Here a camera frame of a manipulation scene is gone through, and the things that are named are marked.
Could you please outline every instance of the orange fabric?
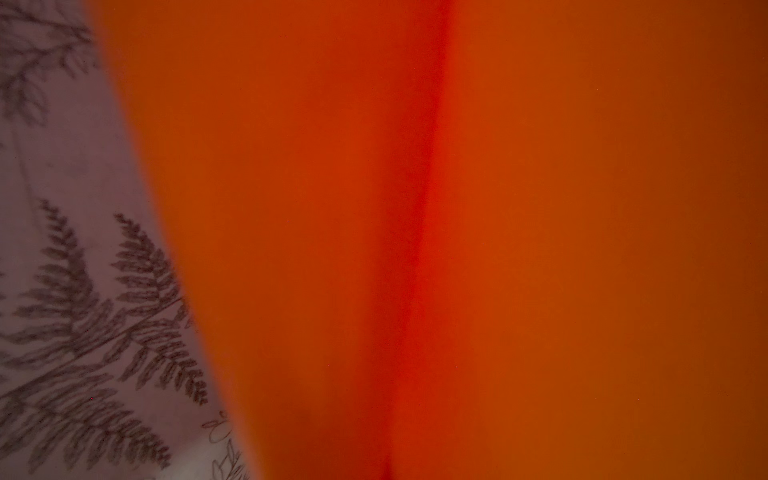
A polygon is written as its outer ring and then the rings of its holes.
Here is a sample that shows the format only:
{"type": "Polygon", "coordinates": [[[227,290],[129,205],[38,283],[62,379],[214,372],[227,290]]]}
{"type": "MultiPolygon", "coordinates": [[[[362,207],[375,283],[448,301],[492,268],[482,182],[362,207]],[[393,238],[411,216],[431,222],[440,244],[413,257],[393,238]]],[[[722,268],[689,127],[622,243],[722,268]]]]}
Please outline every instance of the orange fabric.
{"type": "Polygon", "coordinates": [[[768,476],[768,4],[91,7],[266,478],[768,476]]]}

